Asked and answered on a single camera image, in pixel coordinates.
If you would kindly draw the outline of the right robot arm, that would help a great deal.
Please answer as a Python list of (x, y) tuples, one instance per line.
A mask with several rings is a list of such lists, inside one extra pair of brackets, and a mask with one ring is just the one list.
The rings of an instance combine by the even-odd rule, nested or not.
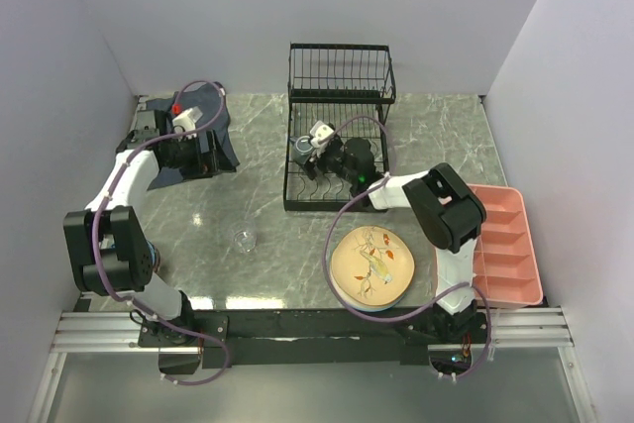
[[(333, 172), (352, 185), (352, 198), (328, 228), (322, 252), (326, 282), (339, 303), (361, 319), (385, 324), (405, 322), (437, 308), (442, 312), (433, 321), (440, 339), (456, 342), (466, 334), (469, 320), (476, 313), (476, 300), (484, 299), (483, 292), (474, 284), (474, 257), (487, 215), (481, 200), (458, 173), (445, 162), (413, 174), (379, 173), (368, 140), (354, 137), (343, 142), (327, 124), (297, 139), (292, 149), (293, 158), (309, 170)], [(411, 210), (435, 249), (435, 295), (404, 315), (370, 315), (346, 300), (334, 282), (335, 255), (329, 251), (332, 235), (343, 214), (363, 201), (377, 211)]]

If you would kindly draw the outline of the clear glass cup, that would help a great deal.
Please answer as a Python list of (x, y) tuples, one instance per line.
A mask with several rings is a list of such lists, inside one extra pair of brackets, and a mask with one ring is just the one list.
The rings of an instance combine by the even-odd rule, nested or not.
[(240, 253), (250, 253), (257, 245), (257, 234), (254, 230), (240, 228), (231, 234), (233, 247)]

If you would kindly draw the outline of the blue grey ceramic mug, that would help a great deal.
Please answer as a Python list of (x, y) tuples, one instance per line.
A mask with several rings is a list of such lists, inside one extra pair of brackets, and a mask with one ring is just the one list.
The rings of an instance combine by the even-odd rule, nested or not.
[(317, 157), (317, 149), (312, 144), (311, 136), (291, 137), (290, 158), (298, 165), (305, 166), (314, 163)]

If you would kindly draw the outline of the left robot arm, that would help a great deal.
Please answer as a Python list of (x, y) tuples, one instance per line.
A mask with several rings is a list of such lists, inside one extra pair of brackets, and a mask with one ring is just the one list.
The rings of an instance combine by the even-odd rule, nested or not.
[(121, 141), (114, 167), (98, 195), (69, 212), (63, 232), (77, 288), (110, 296), (141, 314), (145, 326), (178, 346), (198, 334), (189, 298), (156, 272), (159, 252), (146, 238), (136, 209), (165, 168), (185, 179), (206, 178), (222, 168), (223, 151), (212, 129), (183, 127), (149, 110)]

